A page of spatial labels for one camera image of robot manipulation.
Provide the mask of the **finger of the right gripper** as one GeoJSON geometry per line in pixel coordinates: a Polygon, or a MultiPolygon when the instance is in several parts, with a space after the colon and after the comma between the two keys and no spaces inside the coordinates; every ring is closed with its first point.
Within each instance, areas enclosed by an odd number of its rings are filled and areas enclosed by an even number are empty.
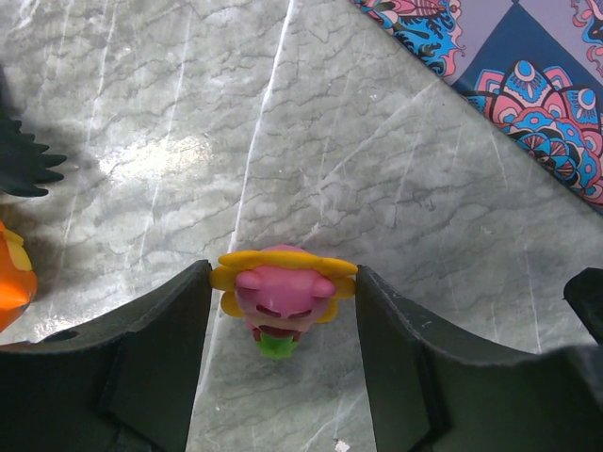
{"type": "Polygon", "coordinates": [[[603,269],[587,267],[573,277],[563,289],[568,302],[587,331],[603,343],[603,269]]]}

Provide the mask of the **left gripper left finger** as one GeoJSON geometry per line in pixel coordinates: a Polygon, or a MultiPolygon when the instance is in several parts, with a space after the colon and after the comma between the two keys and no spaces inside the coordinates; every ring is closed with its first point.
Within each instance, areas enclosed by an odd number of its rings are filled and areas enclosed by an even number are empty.
{"type": "Polygon", "coordinates": [[[208,324],[211,267],[37,342],[1,348],[5,451],[182,451],[208,324]]]}

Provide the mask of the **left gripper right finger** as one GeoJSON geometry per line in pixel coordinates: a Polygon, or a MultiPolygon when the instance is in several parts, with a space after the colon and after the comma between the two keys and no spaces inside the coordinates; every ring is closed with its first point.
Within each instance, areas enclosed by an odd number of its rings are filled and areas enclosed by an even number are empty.
{"type": "Polygon", "coordinates": [[[403,297],[369,267],[355,306],[378,450],[601,449],[601,346],[505,347],[403,297]]]}

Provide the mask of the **pink bear sunflower toy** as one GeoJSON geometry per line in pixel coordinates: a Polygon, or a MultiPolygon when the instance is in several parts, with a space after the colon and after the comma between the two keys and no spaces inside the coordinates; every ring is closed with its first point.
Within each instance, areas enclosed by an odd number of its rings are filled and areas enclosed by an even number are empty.
{"type": "Polygon", "coordinates": [[[241,318],[262,356],[292,356],[315,324],[332,321],[338,302],[355,294],[358,266],[306,250],[278,245],[222,255],[210,273],[221,291],[221,309],[241,318]]]}

